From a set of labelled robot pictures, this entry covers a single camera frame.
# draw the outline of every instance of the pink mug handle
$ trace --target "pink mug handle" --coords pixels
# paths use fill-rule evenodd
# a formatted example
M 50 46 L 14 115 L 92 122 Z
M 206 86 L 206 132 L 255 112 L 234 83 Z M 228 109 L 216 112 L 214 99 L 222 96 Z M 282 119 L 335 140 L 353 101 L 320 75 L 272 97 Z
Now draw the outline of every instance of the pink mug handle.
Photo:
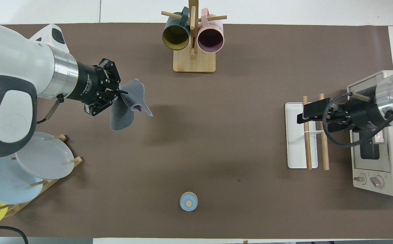
M 201 15 L 201 22 L 202 22 L 202 26 L 203 27 L 209 27 L 209 17 L 210 13 L 209 13 L 209 9 L 208 8 L 204 8 L 202 9 L 202 15 Z

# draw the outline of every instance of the light blue plate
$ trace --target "light blue plate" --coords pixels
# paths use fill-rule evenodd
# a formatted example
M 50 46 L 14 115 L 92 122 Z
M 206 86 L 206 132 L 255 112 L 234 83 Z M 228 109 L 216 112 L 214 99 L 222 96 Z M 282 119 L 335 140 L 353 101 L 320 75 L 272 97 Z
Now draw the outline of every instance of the light blue plate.
M 38 196 L 43 185 L 29 185 L 43 179 L 27 173 L 16 160 L 9 159 L 12 157 L 14 155 L 0 158 L 0 203 L 19 204 L 31 201 Z
M 180 197 L 180 207 L 187 212 L 193 211 L 198 206 L 198 198 L 193 192 L 185 192 Z

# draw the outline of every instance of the pink mug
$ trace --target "pink mug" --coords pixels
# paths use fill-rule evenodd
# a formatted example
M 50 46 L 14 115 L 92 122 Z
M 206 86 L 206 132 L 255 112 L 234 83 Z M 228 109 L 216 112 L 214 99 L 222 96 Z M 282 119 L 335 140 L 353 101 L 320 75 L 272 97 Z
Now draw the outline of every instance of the pink mug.
M 222 20 L 207 20 L 215 17 L 207 8 L 202 9 L 201 23 L 198 30 L 198 47 L 206 53 L 216 53 L 224 44 Z

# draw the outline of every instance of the blue lid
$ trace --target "blue lid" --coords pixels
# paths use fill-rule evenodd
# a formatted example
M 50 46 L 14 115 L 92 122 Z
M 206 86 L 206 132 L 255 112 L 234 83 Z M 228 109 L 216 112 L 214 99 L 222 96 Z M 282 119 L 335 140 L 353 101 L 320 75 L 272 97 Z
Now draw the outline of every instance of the blue lid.
M 180 198 L 180 207 L 187 212 L 195 210 L 198 206 L 198 198 L 190 191 L 184 193 Z

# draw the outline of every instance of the brown mat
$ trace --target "brown mat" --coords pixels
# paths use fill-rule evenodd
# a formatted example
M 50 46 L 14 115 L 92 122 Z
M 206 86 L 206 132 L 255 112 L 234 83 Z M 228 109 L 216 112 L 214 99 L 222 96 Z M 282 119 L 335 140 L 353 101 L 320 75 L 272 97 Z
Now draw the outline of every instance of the brown mat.
M 387 27 L 225 25 L 217 71 L 176 74 L 163 26 L 60 25 L 77 60 L 106 57 L 123 81 L 139 78 L 154 117 L 114 132 L 109 111 L 65 101 L 37 131 L 68 135 L 85 161 L 1 225 L 42 237 L 393 238 L 393 197 L 353 187 L 349 149 L 329 143 L 330 171 L 287 167 L 284 119 L 286 102 L 392 69 Z M 199 199 L 191 213 L 178 205 L 186 191 Z

